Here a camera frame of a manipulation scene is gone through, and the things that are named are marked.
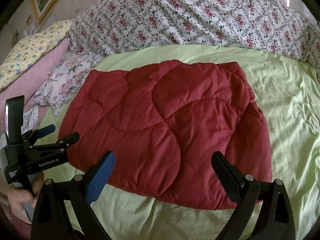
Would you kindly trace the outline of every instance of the floral bedspread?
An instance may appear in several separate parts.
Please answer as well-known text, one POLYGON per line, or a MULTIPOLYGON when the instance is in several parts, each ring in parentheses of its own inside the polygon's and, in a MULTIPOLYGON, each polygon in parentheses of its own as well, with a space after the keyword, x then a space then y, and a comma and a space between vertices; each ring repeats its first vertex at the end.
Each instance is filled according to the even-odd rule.
POLYGON ((259 49, 320 71, 320 29, 266 0, 100 0, 69 31, 73 52, 106 57, 150 46, 205 44, 259 49))

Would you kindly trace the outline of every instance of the human hand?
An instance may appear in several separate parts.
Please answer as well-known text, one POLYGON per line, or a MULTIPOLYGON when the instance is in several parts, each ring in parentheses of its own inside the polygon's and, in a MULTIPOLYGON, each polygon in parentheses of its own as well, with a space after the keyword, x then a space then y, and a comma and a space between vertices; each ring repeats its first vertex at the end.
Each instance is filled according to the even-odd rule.
POLYGON ((22 203, 31 203, 32 207, 35 208, 43 182, 44 174, 41 171, 38 174, 38 178, 32 183, 32 191, 36 195, 35 197, 33 197, 32 193, 28 190, 15 188, 13 184, 9 186, 8 200, 12 213, 25 223, 31 224, 31 221, 28 219, 22 203))

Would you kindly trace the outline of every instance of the finger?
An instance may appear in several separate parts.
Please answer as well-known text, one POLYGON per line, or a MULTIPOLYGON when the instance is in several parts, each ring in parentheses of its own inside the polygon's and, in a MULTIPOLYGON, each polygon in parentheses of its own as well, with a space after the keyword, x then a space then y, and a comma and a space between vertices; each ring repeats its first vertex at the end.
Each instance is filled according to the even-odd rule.
POLYGON ((30 191, 20 188, 15 188, 10 185, 8 190, 8 201, 12 209, 17 212, 23 212, 24 208, 22 203, 31 203, 33 200, 33 195, 30 191))
POLYGON ((31 206, 33 208, 36 208, 36 204, 37 204, 37 201, 38 201, 38 197, 39 197, 39 194, 40 194, 40 191, 36 194, 36 196, 33 198, 33 201, 31 203, 31 206))
POLYGON ((43 182, 44 182, 44 174, 41 171, 38 173, 38 177, 32 183, 32 191, 34 194, 38 193, 41 190, 43 182))

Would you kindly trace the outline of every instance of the metal screw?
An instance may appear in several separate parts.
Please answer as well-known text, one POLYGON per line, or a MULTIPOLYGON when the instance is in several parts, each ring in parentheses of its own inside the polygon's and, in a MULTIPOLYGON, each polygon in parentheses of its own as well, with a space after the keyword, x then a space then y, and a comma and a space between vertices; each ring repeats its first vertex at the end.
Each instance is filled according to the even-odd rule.
POLYGON ((282 184, 283 184, 283 182, 282 182, 282 180, 281 180, 281 179, 276 179, 276 184, 278 184, 278 185, 282 185, 282 184))
POLYGON ((247 175, 245 176, 245 179, 248 180, 248 181, 253 181, 253 176, 250 175, 250 174, 247 174, 247 175))
POLYGON ((50 185, 52 183, 52 179, 47 179, 45 182, 44 182, 44 184, 46 184, 46 185, 50 185))
POLYGON ((78 174, 78 175, 76 175, 75 177, 74 177, 74 179, 75 179, 75 181, 81 181, 81 179, 82 179, 82 175, 81 174, 78 174))

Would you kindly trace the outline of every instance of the light green bed sheet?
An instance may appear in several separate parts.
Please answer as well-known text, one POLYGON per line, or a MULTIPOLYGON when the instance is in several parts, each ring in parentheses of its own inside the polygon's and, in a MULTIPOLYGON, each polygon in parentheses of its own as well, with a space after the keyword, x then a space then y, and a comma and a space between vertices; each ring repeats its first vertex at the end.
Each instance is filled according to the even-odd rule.
MULTIPOLYGON (((267 120, 273 178, 284 181, 291 201, 297 239, 302 239, 320 215, 320 87, 315 70, 307 64, 267 52, 204 45, 151 47, 112 55, 96 69, 131 70, 170 59, 185 63, 239 63, 267 120)), ((53 123, 57 130, 38 143, 57 140, 66 111, 67 107, 53 116, 52 109, 48 110, 41 127, 53 123)), ((66 163, 47 170, 45 177, 60 182, 70 180, 79 173, 82 172, 66 163)), ((92 208, 114 240, 215 239, 233 212, 194 210, 131 194, 110 185, 105 186, 92 208)), ((80 229, 70 203, 67 203, 67 209, 74 228, 80 229)), ((257 205, 243 239, 250 236, 259 209, 260 205, 257 205)))

